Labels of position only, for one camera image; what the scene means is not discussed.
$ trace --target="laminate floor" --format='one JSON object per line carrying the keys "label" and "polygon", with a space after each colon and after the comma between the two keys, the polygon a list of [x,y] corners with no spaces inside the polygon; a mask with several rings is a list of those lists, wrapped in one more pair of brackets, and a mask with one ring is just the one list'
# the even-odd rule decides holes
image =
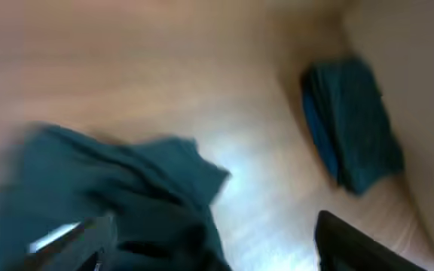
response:
{"label": "laminate floor", "polygon": [[0,0],[0,158],[33,121],[195,137],[232,172],[212,210],[234,270],[317,270],[321,209],[434,270],[401,186],[348,195],[309,141],[297,79],[347,49],[333,3]]}

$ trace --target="wooden floor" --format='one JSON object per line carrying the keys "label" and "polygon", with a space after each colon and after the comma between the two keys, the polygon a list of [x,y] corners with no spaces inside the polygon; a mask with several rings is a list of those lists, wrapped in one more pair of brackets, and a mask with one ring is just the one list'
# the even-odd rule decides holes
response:
{"label": "wooden floor", "polygon": [[321,209],[434,270],[396,182],[357,199],[316,158],[296,80],[347,50],[339,5],[321,2],[0,0],[0,158],[33,121],[192,136],[232,172],[212,210],[234,270],[317,270]]}

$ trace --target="wall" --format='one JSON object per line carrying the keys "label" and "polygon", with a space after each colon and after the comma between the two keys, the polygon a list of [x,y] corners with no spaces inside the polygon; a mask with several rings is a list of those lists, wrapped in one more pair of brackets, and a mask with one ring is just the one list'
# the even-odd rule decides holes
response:
{"label": "wall", "polygon": [[434,243],[434,0],[363,0],[346,26],[382,87],[411,193]]}

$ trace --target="teal cloth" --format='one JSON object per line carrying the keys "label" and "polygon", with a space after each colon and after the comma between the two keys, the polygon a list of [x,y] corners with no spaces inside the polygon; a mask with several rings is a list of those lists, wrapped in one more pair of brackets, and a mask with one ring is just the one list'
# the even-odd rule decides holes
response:
{"label": "teal cloth", "polygon": [[380,178],[404,170],[374,75],[359,57],[314,63],[302,84],[338,157],[339,184],[360,195]]}
{"label": "teal cloth", "polygon": [[209,204],[228,172],[200,157],[194,140],[107,145],[44,125],[15,158],[0,196],[0,270],[62,224],[107,212],[115,214],[119,242],[157,244],[171,255],[119,251],[115,269],[193,270],[209,257],[227,266]]}

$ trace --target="green towel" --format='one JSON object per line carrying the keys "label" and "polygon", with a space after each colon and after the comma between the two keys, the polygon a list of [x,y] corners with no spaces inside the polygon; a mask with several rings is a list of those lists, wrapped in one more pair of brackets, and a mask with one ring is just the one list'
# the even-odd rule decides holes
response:
{"label": "green towel", "polygon": [[107,145],[43,126],[16,153],[0,196],[0,270],[26,256],[30,242],[62,224],[111,212],[118,241],[153,244],[166,257],[119,251],[114,269],[228,269],[209,204],[228,172],[206,162],[194,140]]}
{"label": "green towel", "polygon": [[371,69],[359,58],[317,62],[303,76],[338,155],[338,183],[355,194],[403,171],[402,150]]}

